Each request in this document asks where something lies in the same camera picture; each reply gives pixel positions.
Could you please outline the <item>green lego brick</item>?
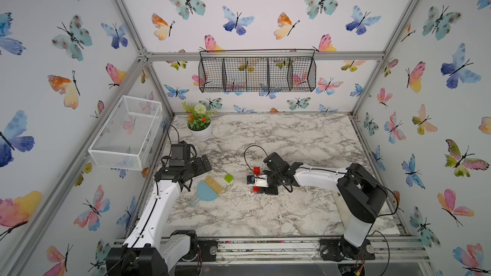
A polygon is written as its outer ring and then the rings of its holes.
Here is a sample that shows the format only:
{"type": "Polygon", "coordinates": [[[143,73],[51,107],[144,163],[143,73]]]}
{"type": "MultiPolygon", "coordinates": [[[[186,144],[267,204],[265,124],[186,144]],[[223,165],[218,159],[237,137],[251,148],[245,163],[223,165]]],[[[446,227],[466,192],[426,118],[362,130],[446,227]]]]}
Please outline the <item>green lego brick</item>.
{"type": "Polygon", "coordinates": [[[231,183],[233,181],[234,177],[231,175],[231,174],[227,174],[225,177],[224,177],[224,180],[227,182],[227,183],[231,183]]]}

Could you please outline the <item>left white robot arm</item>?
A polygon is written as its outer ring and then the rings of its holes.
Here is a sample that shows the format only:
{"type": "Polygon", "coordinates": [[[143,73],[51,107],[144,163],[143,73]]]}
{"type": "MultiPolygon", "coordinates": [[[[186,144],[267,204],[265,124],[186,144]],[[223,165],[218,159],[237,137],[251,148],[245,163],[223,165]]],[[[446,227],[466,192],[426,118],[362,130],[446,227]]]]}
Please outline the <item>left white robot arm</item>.
{"type": "Polygon", "coordinates": [[[183,260],[201,261],[202,250],[194,230],[176,230],[161,244],[164,227],[174,204],[184,189],[190,190],[193,178],[212,170],[206,155],[181,161],[177,166],[162,166],[154,176],[155,184],[141,217],[119,248],[106,258],[107,275],[171,275],[183,260]]]}

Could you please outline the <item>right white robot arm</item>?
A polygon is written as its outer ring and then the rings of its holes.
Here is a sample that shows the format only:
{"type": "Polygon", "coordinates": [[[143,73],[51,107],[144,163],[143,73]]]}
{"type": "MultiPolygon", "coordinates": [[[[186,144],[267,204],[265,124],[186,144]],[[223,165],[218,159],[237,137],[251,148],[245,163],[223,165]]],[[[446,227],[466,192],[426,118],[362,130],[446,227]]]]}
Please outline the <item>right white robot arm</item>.
{"type": "Polygon", "coordinates": [[[260,175],[247,177],[247,184],[268,195],[277,195],[283,187],[315,187],[336,191],[347,205],[351,217],[341,241],[349,247],[361,248],[386,202],[388,191],[362,165],[346,168],[310,166],[302,162],[288,164],[277,153],[264,159],[267,169],[260,175]]]}

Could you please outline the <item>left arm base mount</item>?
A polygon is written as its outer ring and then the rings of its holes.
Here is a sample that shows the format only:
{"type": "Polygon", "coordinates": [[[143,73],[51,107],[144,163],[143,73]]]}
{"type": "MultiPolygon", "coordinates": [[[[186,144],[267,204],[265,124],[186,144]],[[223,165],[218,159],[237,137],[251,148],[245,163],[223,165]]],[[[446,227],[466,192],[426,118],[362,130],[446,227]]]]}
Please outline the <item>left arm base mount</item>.
{"type": "Polygon", "coordinates": [[[215,262],[218,253],[218,242],[214,239],[199,238],[195,230],[182,229],[172,232],[169,242],[177,236],[190,238],[189,250],[178,258],[179,262],[215,262]]]}

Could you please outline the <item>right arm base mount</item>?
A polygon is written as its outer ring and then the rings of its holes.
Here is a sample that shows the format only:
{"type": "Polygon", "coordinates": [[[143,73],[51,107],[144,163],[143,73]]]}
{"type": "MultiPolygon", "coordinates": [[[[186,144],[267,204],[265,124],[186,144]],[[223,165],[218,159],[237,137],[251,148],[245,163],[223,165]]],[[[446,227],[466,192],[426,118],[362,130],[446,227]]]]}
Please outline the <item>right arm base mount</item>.
{"type": "Polygon", "coordinates": [[[368,239],[365,239],[360,247],[349,243],[342,236],[340,238],[321,239],[320,256],[324,261],[341,262],[343,260],[374,260],[375,250],[368,239]]]}

